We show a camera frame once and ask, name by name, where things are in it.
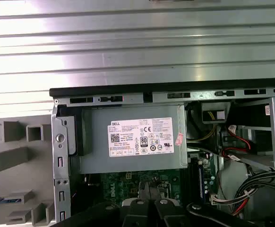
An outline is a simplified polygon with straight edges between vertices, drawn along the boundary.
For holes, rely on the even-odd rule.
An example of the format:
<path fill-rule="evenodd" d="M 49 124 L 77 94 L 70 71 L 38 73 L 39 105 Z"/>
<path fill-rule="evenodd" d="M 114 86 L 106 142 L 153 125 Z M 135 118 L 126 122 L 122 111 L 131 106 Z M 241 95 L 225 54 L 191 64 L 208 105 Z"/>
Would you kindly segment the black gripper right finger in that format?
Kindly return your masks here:
<path fill-rule="evenodd" d="M 208 205 L 190 203 L 182 207 L 176 200 L 163 198 L 158 190 L 160 182 L 150 181 L 149 197 L 163 227 L 255 227 Z"/>

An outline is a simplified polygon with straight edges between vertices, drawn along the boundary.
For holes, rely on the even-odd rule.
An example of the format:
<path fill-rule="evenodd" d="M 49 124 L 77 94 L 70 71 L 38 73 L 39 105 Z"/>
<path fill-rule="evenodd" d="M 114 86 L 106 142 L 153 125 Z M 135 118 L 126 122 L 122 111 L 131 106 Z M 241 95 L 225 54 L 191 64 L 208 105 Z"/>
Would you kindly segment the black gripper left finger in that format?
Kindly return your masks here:
<path fill-rule="evenodd" d="M 56 227 L 147 227 L 149 182 L 140 182 L 139 197 L 126 199 L 122 206 L 106 201 L 55 224 Z"/>

